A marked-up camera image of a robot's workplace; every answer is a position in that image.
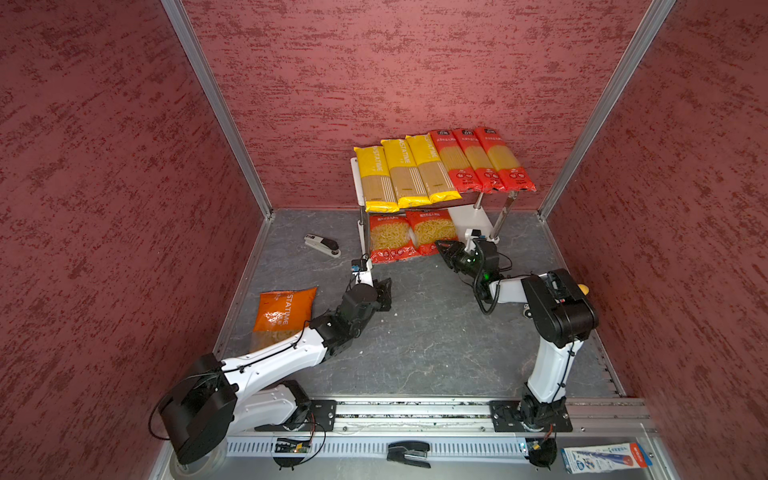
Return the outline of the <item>red pasta bag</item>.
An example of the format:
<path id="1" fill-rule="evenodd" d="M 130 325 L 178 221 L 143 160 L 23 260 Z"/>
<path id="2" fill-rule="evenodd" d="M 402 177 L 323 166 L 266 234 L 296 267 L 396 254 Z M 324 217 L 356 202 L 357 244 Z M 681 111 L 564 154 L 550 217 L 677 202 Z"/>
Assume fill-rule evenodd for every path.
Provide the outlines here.
<path id="1" fill-rule="evenodd" d="M 478 127 L 474 134 L 507 191 L 537 191 L 525 168 L 495 129 Z"/>
<path id="2" fill-rule="evenodd" d="M 403 216 L 372 215 L 369 218 L 372 263 L 387 264 L 418 257 L 409 231 L 410 225 Z"/>
<path id="3" fill-rule="evenodd" d="M 415 235 L 416 251 L 421 256 L 437 254 L 437 241 L 458 239 L 456 227 L 447 210 L 409 210 L 406 212 L 406 220 Z"/>

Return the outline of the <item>yellow spaghetti pack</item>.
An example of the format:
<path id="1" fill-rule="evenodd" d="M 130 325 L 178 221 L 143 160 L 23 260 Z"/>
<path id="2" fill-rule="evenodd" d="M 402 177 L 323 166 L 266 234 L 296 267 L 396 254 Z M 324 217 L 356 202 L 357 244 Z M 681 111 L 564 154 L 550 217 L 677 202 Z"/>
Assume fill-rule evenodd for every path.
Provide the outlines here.
<path id="1" fill-rule="evenodd" d="M 428 134 L 407 136 L 406 142 L 430 202 L 441 203 L 460 200 L 461 195 L 454 187 L 431 137 Z"/>
<path id="2" fill-rule="evenodd" d="M 400 210 L 382 146 L 355 147 L 364 206 L 370 213 Z"/>
<path id="3" fill-rule="evenodd" d="M 381 141 L 400 209 L 430 205 L 419 169 L 405 139 Z"/>

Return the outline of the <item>red spaghetti pack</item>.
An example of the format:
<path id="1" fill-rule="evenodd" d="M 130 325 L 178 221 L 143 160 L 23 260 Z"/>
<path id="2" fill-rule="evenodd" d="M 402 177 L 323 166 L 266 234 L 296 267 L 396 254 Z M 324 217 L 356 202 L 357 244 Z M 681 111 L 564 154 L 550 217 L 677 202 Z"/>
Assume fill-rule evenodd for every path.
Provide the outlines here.
<path id="1" fill-rule="evenodd" d="M 475 172 L 484 193 L 507 192 L 498 171 L 491 163 L 486 151 L 472 130 L 454 129 L 451 131 Z"/>
<path id="2" fill-rule="evenodd" d="M 480 193 L 481 182 L 453 133 L 432 130 L 429 136 L 456 190 L 459 193 Z"/>

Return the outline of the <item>orange pasta bag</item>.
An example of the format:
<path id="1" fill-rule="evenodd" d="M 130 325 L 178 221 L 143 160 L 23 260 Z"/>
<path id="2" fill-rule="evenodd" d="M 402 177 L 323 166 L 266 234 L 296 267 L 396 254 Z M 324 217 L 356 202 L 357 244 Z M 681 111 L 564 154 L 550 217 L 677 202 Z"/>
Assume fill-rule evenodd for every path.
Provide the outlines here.
<path id="1" fill-rule="evenodd" d="M 312 318 L 317 288 L 260 294 L 251 333 L 252 353 L 300 333 Z"/>

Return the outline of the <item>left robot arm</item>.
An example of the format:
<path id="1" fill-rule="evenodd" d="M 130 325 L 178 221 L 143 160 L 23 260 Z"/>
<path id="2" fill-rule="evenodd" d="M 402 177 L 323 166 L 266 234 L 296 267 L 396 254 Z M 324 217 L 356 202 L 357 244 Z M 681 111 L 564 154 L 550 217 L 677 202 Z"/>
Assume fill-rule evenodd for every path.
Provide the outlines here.
<path id="1" fill-rule="evenodd" d="M 335 310 L 311 319 L 286 340 L 241 357 L 199 357 L 155 408 L 177 464 L 212 454 L 230 435 L 306 423 L 311 403 L 291 375 L 350 347 L 375 313 L 390 310 L 391 288 L 391 279 L 358 283 L 344 292 Z"/>

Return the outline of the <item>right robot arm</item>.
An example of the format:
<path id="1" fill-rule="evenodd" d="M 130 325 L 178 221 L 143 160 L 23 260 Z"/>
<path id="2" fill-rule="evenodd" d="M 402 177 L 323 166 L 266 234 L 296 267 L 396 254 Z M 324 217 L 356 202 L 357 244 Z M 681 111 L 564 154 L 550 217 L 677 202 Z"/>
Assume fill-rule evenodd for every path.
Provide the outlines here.
<path id="1" fill-rule="evenodd" d="M 485 315 L 501 304 L 521 304 L 540 342 L 526 392 L 513 414 L 529 431 L 553 426 L 566 414 L 566 385 L 575 357 L 599 324 L 587 298 L 588 288 L 566 269 L 506 277 L 495 243 L 470 233 L 464 242 L 438 240 L 435 247 L 447 266 L 470 279 L 475 301 Z"/>

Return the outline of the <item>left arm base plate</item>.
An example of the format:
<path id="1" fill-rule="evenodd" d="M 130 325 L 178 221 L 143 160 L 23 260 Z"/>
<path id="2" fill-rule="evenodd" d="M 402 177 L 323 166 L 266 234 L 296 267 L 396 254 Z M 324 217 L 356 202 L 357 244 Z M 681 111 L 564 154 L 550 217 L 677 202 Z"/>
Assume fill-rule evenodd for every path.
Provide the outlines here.
<path id="1" fill-rule="evenodd" d="M 256 432 L 330 432 L 334 428 L 336 400 L 312 399 L 300 403 L 291 416 L 279 425 L 264 425 L 254 428 Z"/>

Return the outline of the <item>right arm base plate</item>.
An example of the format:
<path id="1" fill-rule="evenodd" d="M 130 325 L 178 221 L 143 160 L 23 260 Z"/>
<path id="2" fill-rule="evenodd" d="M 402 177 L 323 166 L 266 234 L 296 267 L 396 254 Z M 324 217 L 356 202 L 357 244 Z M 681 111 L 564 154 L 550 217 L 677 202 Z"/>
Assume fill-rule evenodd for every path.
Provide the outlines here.
<path id="1" fill-rule="evenodd" d="M 565 406 L 565 400 L 542 403 L 533 396 L 522 400 L 493 400 L 489 404 L 494 431 L 570 433 L 573 426 Z"/>

